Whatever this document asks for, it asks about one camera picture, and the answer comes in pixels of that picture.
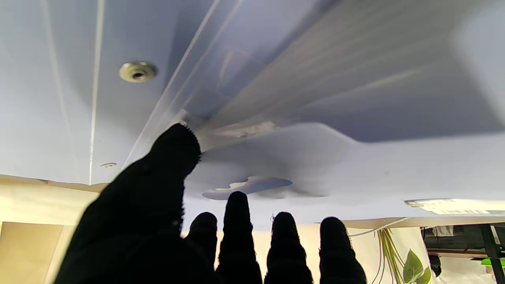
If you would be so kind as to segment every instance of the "black bracket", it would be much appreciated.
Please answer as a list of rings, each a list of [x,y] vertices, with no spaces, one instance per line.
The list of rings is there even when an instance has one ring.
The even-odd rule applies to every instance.
[[[496,283],[505,284],[505,274],[503,273],[503,267],[501,266],[500,260],[500,258],[505,257],[505,254],[503,253],[503,246],[497,245],[494,241],[493,231],[490,224],[480,224],[479,226],[482,233],[482,239],[484,240],[486,254],[491,259]]]

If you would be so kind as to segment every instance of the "wire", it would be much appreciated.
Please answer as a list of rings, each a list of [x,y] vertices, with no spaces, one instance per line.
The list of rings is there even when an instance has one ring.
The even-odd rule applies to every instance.
[[[389,223],[387,223],[387,224],[385,224],[385,225],[382,225],[382,226],[378,227],[377,229],[372,229],[372,230],[370,230],[370,231],[366,231],[366,232],[361,232],[361,233],[351,234],[351,235],[349,235],[349,236],[359,236],[359,235],[364,235],[364,234],[368,234],[368,233],[377,232],[377,231],[378,231],[378,230],[380,230],[380,229],[387,228],[387,227],[392,226],[392,225],[394,225],[394,224],[396,224],[396,223],[400,223],[400,222],[402,222],[402,221],[405,221],[405,220],[407,220],[407,219],[409,219],[409,218],[410,218],[410,217],[400,218],[400,219],[398,219],[398,220],[395,220],[395,221],[389,222]]]

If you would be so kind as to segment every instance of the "green leaf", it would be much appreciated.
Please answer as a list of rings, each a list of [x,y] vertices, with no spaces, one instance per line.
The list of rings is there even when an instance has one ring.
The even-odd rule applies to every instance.
[[[423,272],[423,264],[419,260],[419,257],[417,257],[412,250],[409,250],[407,260],[405,261],[405,267],[403,268],[403,280],[405,283],[412,283],[419,278]]]
[[[426,267],[423,275],[416,280],[416,284],[428,284],[431,280],[431,269]]]

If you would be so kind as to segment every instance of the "white ceiling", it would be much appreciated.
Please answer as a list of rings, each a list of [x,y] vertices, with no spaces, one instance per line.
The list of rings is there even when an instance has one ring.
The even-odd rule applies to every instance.
[[[210,149],[187,187],[204,209],[221,203],[203,192],[249,176],[293,181],[291,206],[316,206],[306,221],[373,193],[389,209],[349,218],[424,216],[410,197],[504,199],[504,13],[499,0],[2,1],[0,174],[109,182],[183,118]],[[121,80],[131,61],[158,75]],[[252,199],[270,214],[291,202],[276,194]]]

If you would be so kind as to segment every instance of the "finger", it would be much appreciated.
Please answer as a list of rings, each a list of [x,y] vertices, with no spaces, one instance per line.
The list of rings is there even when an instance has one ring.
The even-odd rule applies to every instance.
[[[312,283],[304,248],[291,214],[277,214],[272,224],[272,241],[267,257],[265,284]]]
[[[365,271],[356,259],[345,225],[335,217],[328,217],[321,222],[320,234],[320,283],[366,284]]]
[[[76,228],[75,243],[127,232],[168,228],[180,232],[184,179],[199,155],[191,130],[180,124],[170,127],[144,158],[121,172],[88,206]]]
[[[224,235],[216,269],[224,283],[262,283],[252,231],[247,196],[234,192],[226,204]]]
[[[216,217],[212,213],[201,213],[191,223],[189,233],[185,238],[200,252],[212,269],[214,269],[216,245],[218,242],[216,236],[218,230],[217,222]]]

